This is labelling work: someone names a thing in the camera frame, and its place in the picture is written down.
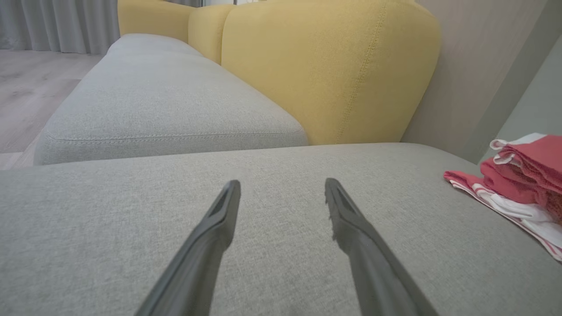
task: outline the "white curtain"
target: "white curtain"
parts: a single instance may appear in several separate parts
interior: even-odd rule
[[[105,54],[117,39],[117,0],[0,0],[0,49]]]

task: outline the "gray sofa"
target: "gray sofa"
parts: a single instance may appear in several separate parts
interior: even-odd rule
[[[440,315],[560,315],[562,268],[442,179],[477,166],[380,143],[73,162],[0,172],[0,314],[132,315],[223,184],[234,240],[211,315],[359,315],[324,180],[343,184]]]
[[[127,34],[49,119],[34,164],[307,144],[289,113],[191,46]]]

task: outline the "gray fabric upholstery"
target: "gray fabric upholstery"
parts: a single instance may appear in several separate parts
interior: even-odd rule
[[[49,119],[34,163],[306,144],[289,113],[187,44],[132,34]]]
[[[560,315],[560,264],[453,189],[442,179],[450,169],[478,171],[402,143],[2,171],[0,314],[132,315],[224,183],[239,179],[211,315],[359,315],[324,204],[335,177],[441,315]]]
[[[195,48],[178,39],[154,34],[125,34],[111,45],[107,53],[134,55],[183,53],[203,56]]]

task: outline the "wooden floor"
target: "wooden floor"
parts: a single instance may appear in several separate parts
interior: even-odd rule
[[[0,170],[33,165],[45,123],[102,57],[0,50]]]

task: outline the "folded towel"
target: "folded towel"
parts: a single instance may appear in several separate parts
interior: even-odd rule
[[[485,185],[510,200],[545,207],[562,219],[562,136],[533,133],[514,142],[495,139],[500,152],[481,163]]]
[[[481,163],[483,178],[443,175],[455,188],[508,218],[562,261],[562,137],[533,133],[513,142],[495,139],[500,152]]]

